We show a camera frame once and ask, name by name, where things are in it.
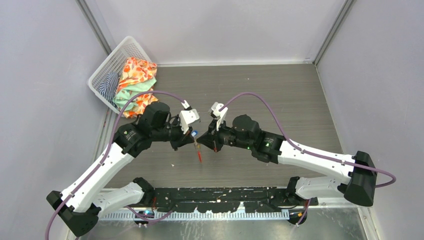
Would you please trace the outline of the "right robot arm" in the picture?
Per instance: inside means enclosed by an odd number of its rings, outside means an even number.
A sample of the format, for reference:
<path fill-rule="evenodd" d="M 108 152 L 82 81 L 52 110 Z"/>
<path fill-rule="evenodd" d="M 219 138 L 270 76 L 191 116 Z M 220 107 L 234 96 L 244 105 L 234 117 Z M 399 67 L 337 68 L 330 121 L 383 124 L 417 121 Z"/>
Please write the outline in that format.
<path fill-rule="evenodd" d="M 312 198 L 337 197 L 362 207 L 374 204 L 377 172 L 366 152 L 338 154 L 289 142 L 283 135 L 262 130 L 246 114 L 237 116 L 232 126 L 214 119 L 197 142 L 214 152 L 223 146 L 246 149 L 264 163 L 297 166 L 322 174 L 314 178 L 291 177 L 285 192 L 291 205 Z"/>

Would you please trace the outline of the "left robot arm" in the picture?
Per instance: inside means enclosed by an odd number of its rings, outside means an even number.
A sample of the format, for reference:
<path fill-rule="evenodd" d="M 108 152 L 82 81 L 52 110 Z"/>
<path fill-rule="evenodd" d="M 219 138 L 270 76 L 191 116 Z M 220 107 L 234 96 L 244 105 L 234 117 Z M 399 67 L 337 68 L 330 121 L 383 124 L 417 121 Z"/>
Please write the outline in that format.
<path fill-rule="evenodd" d="M 69 230 L 81 237 L 90 232 L 100 218 L 120 208 L 139 204 L 148 207 L 155 189 L 144 178 L 109 193 L 102 189 L 126 165 L 153 142 L 169 142 L 174 150 L 194 143 L 192 124 L 200 120 L 196 109 L 186 102 L 172 116 L 163 102 L 149 104 L 135 121 L 121 125 L 98 159 L 69 187 L 51 191 L 46 199 Z"/>

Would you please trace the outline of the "red handled metal keyring holder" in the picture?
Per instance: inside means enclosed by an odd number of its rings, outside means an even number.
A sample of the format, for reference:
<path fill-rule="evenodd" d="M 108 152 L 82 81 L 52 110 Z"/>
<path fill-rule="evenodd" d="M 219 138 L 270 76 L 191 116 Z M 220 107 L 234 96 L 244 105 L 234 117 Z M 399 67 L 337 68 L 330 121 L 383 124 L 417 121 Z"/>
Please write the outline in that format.
<path fill-rule="evenodd" d="M 195 149 L 196 149 L 198 160 L 199 160 L 200 163 L 202 163 L 203 160 L 202 160 L 202 154 L 201 154 L 201 145 L 195 140 L 194 146 L 195 146 Z"/>

